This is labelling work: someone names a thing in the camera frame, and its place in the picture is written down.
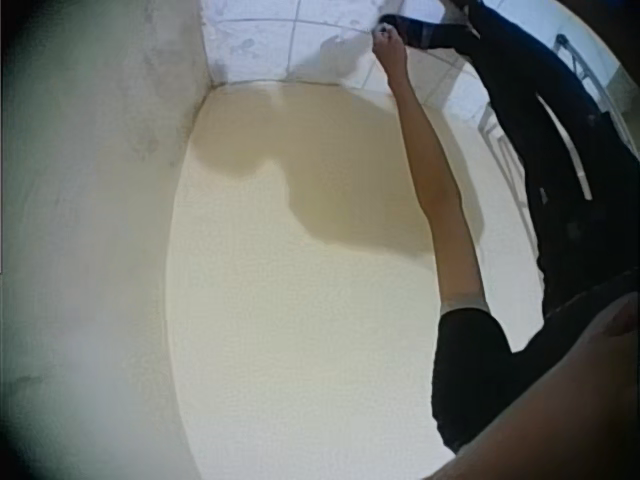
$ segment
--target tile grout line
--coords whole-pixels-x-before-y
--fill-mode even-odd
[[[293,27],[291,28],[291,42],[289,44],[289,55],[287,56],[287,70],[286,70],[287,78],[291,73],[291,57],[293,56],[293,41],[295,39],[296,26],[298,24],[298,16],[300,15],[300,5],[302,5],[302,0],[298,0],[298,5],[296,6],[296,16],[293,20]]]
[[[429,100],[431,100],[431,97],[436,93],[436,91],[440,88],[440,85],[442,85],[442,82],[444,82],[444,79],[447,78],[447,76],[449,75],[449,72],[451,70],[453,70],[454,67],[453,65],[449,64],[449,68],[447,68],[447,70],[444,72],[444,75],[442,75],[442,78],[440,80],[438,80],[438,82],[436,83],[436,86],[433,87],[433,90],[431,90],[429,92],[429,95],[426,96],[426,98],[424,99],[424,102],[422,102],[422,106],[429,106]]]
[[[218,22],[214,22],[214,25],[221,25],[224,23],[243,23],[243,22],[306,23],[308,25],[318,25],[321,27],[341,28],[344,30],[351,30],[353,32],[358,32],[358,33],[371,33],[369,30],[343,26],[343,25],[336,25],[334,23],[316,22],[315,20],[300,20],[297,17],[297,14],[296,14],[296,18],[231,18],[228,20],[220,20]]]

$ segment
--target white tile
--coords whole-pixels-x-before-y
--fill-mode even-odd
[[[466,23],[465,15],[446,0],[405,0],[400,13],[432,23]]]
[[[429,106],[471,120],[487,104],[489,95],[482,82],[468,73],[451,69],[427,99]]]
[[[408,54],[411,84],[420,102],[425,102],[451,69],[451,65],[418,50],[409,49]]]
[[[293,22],[257,21],[205,25],[205,47],[214,80],[229,83],[281,80],[287,73]]]
[[[298,0],[201,0],[209,24],[224,20],[293,20]]]
[[[557,0],[504,0],[498,12],[547,46],[571,17]]]
[[[288,78],[360,88],[374,61],[371,35],[298,22]]]
[[[300,20],[370,30],[378,17],[398,13],[402,0],[301,0]]]
[[[384,73],[380,62],[377,60],[373,65],[373,69],[371,70],[371,74],[369,75],[367,82],[364,84],[364,89],[372,92],[391,93],[389,85],[387,85],[387,75]]]
[[[444,60],[450,65],[458,65],[462,60],[460,55],[458,55],[452,48],[434,48],[429,50],[429,53],[434,57]]]
[[[454,64],[454,67],[456,67],[458,70],[462,70],[463,72],[468,73],[473,77],[480,78],[480,75],[478,75],[478,72],[473,64],[466,58],[458,57],[458,60]]]
[[[498,9],[500,8],[500,5],[502,5],[503,2],[505,2],[507,0],[484,0],[484,4],[487,7],[493,8],[493,9]]]
[[[424,103],[445,77],[451,66],[426,53],[409,50],[409,78],[421,103]],[[376,61],[371,75],[364,85],[365,90],[390,93],[387,75]]]
[[[569,43],[580,53],[598,80],[606,86],[619,66],[609,49],[597,39],[589,27],[577,18],[569,20],[560,29],[560,33],[566,35]]]

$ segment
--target leg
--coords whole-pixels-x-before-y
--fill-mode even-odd
[[[594,198],[605,204],[616,203],[620,195],[636,199],[640,165],[574,72],[544,44],[482,3],[469,2],[469,20],[483,42],[531,83],[567,129]]]

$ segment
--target skin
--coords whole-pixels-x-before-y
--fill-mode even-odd
[[[441,301],[484,297],[461,193],[388,27],[373,51],[397,103],[416,196],[430,223]],[[637,429],[638,295],[591,322],[566,357],[428,479],[618,478]]]
[[[374,33],[373,52],[396,99],[416,196],[433,235],[442,303],[484,299],[482,277],[462,198],[442,144],[409,81],[407,52],[395,29]]]

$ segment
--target white wall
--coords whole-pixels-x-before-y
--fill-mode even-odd
[[[3,420],[60,479],[196,479],[164,318],[195,0],[47,2],[3,65]]]
[[[209,68],[217,83],[302,81],[389,93],[371,53],[369,32],[381,14],[462,21],[448,0],[200,1]],[[619,66],[589,27],[556,0],[484,3],[548,46],[558,33],[565,34],[605,86]],[[457,53],[410,50],[409,73],[424,105],[477,124],[488,95],[477,72]]]
[[[522,348],[541,292],[515,202],[478,132],[429,115],[489,303]],[[417,479],[451,458],[430,408],[434,268],[390,97],[215,90],[190,140],[167,266],[176,391],[203,478]]]

